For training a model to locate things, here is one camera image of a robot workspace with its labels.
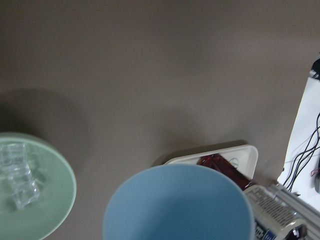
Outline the blue cup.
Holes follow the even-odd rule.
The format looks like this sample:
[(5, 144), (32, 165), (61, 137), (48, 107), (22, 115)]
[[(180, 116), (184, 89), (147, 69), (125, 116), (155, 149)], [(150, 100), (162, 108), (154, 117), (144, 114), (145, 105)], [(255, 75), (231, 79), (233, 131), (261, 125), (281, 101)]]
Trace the blue cup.
[(112, 195), (105, 240), (252, 240), (253, 210), (244, 192), (208, 167), (168, 164), (144, 170)]

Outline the clear ice cubes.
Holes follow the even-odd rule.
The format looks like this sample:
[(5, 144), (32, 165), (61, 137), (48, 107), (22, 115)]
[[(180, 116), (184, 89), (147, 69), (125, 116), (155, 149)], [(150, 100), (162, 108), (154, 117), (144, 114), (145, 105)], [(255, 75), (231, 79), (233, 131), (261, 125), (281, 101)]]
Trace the clear ice cubes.
[(0, 170), (12, 189), (12, 199), (22, 210), (40, 196), (40, 189), (28, 163), (27, 145), (22, 142), (4, 144), (0, 148)]

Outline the dark tea bottle on tray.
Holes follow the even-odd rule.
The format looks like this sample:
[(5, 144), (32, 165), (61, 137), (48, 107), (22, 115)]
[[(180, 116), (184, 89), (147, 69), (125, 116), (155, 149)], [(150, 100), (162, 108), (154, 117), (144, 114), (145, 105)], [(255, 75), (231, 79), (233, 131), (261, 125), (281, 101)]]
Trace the dark tea bottle on tray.
[(220, 154), (201, 157), (198, 165), (214, 169), (236, 183), (247, 197), (255, 218), (257, 240), (305, 240), (308, 228), (297, 212), (276, 200), (267, 189), (238, 171)]

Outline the cream rectangular tray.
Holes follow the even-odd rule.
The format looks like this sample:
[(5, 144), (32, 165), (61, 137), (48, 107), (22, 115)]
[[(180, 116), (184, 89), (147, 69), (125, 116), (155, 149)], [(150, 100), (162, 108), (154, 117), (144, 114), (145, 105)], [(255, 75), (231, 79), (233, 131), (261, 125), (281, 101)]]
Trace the cream rectangular tray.
[(259, 153), (255, 146), (249, 144), (174, 157), (164, 164), (196, 165), (200, 158), (213, 154), (221, 155), (248, 179), (254, 178)]

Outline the mint green bowl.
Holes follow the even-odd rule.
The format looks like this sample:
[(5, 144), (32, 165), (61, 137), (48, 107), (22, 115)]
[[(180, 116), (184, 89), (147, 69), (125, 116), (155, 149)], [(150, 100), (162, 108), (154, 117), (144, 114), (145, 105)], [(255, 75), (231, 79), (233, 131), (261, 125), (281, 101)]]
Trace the mint green bowl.
[(37, 201), (17, 209), (12, 189), (0, 170), (0, 238), (43, 240), (69, 215), (76, 198), (77, 182), (68, 161), (46, 141), (25, 133), (2, 132), (0, 148), (25, 143), (27, 158), (40, 195)]

